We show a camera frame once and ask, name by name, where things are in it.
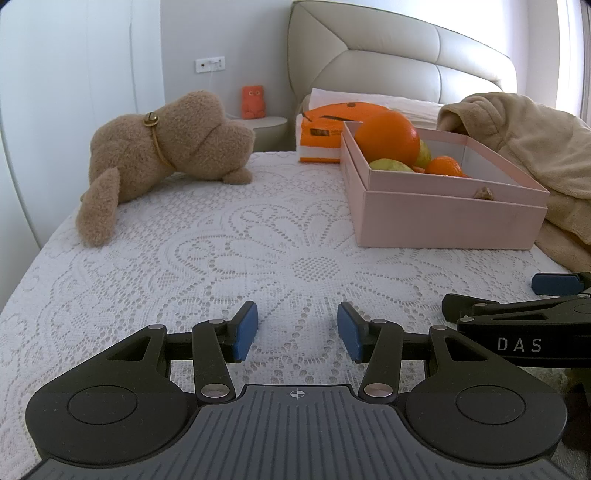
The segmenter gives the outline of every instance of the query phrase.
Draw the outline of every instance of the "stuffed toy dog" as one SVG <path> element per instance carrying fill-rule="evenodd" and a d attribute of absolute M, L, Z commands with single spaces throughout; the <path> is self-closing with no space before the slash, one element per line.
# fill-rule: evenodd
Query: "stuffed toy dog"
<path fill-rule="evenodd" d="M 93 247 L 109 241 L 117 205 L 149 191 L 179 171 L 198 180 L 245 184 L 254 133 L 226 120 L 216 95 L 192 92 L 148 115 L 122 115 L 100 127 L 90 142 L 90 188 L 76 227 Z"/>

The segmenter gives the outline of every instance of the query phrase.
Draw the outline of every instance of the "dog collar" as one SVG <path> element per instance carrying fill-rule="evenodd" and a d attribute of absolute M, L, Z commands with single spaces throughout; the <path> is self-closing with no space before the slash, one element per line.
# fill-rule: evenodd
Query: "dog collar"
<path fill-rule="evenodd" d="M 177 170 L 176 167 L 173 164 L 171 164 L 168 160 L 166 160 L 166 158 L 164 158 L 164 155 L 162 155 L 162 150 L 160 150 L 158 138 L 156 137 L 156 125 L 157 124 L 158 124 L 158 115 L 156 115 L 154 112 L 150 112 L 150 113 L 146 114 L 146 116 L 144 117 L 144 125 L 151 130 L 151 136 L 152 136 L 152 140 L 154 142 L 154 148 L 156 150 L 156 155 L 158 156 L 160 163 L 162 165 L 164 165 L 165 167 L 169 167 L 169 168 L 172 168 L 173 170 Z"/>

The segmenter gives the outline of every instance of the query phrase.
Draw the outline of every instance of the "blue gripper pad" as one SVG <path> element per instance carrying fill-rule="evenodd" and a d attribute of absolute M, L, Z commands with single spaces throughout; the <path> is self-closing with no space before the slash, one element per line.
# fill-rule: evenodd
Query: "blue gripper pad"
<path fill-rule="evenodd" d="M 256 303 L 247 302 L 244 304 L 234 319 L 242 317 L 238 325 L 236 342 L 232 348 L 235 361 L 244 361 L 258 330 L 258 309 Z"/>
<path fill-rule="evenodd" d="M 362 345 L 359 339 L 359 331 L 357 325 L 342 305 L 339 305 L 336 313 L 336 326 L 351 360 L 360 362 Z"/>
<path fill-rule="evenodd" d="M 536 273 L 531 279 L 536 295 L 564 297 L 584 290 L 584 283 L 576 273 Z"/>

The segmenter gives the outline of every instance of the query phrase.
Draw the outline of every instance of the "white wardrobe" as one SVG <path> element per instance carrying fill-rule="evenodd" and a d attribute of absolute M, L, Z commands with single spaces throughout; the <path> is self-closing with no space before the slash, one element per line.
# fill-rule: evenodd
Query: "white wardrobe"
<path fill-rule="evenodd" d="M 88 187 L 94 131 L 164 104 L 160 0 L 11 0 L 0 12 L 0 309 Z"/>

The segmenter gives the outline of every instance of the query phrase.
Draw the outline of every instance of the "tangerine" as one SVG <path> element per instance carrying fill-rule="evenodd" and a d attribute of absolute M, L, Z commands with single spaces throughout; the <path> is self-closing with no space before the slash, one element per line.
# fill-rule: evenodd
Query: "tangerine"
<path fill-rule="evenodd" d="M 462 172 L 462 168 L 460 164 L 451 157 L 447 155 L 442 155 L 441 157 L 436 157 L 431 160 L 427 168 L 425 168 L 425 173 L 433 173 L 435 175 L 446 175 L 448 177 L 467 177 L 464 172 Z"/>

